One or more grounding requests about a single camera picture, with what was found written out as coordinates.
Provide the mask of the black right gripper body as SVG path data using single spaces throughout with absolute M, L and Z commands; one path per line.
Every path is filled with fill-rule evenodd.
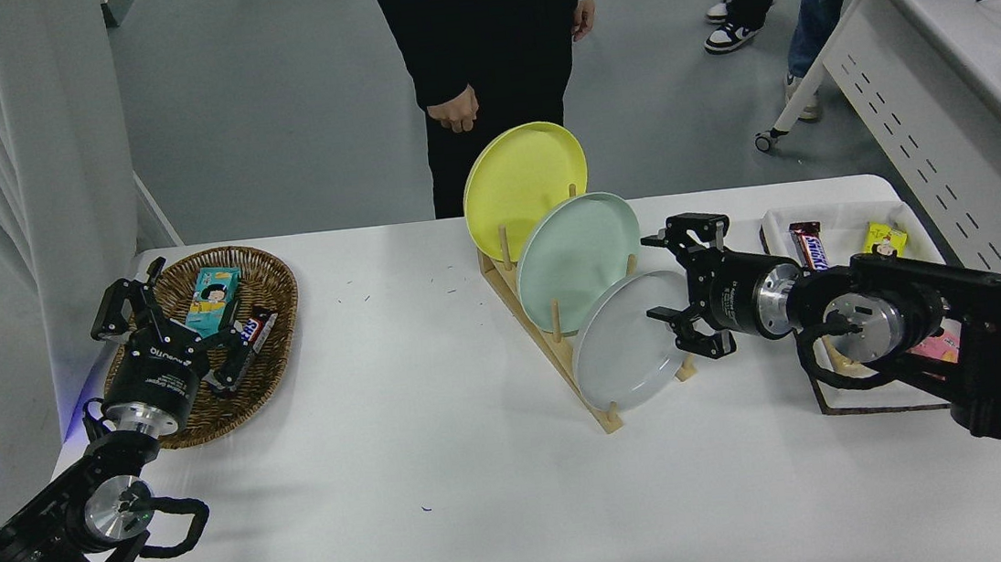
M 767 255 L 733 250 L 693 254 L 687 268 L 690 301 L 715 330 L 771 336 L 760 311 Z

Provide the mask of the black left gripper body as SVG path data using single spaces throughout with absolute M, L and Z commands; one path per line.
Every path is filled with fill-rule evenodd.
M 159 332 L 138 328 L 103 399 L 106 419 L 116 427 L 135 412 L 152 415 L 145 421 L 151 424 L 189 419 L 200 378 L 210 369 L 199 344 L 201 335 L 181 323 L 168 322 Z

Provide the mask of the person's left hand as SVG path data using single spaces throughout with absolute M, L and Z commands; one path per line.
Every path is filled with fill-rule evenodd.
M 595 0 L 578 0 L 574 6 L 570 31 L 571 43 L 581 42 L 593 30 L 596 24 Z

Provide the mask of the person's right hand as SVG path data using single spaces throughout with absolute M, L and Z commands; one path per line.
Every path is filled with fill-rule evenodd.
M 428 105 L 425 108 L 432 121 L 441 125 L 445 131 L 465 133 L 471 131 L 479 116 L 479 100 L 474 87 L 466 85 L 462 92 L 450 101 Z

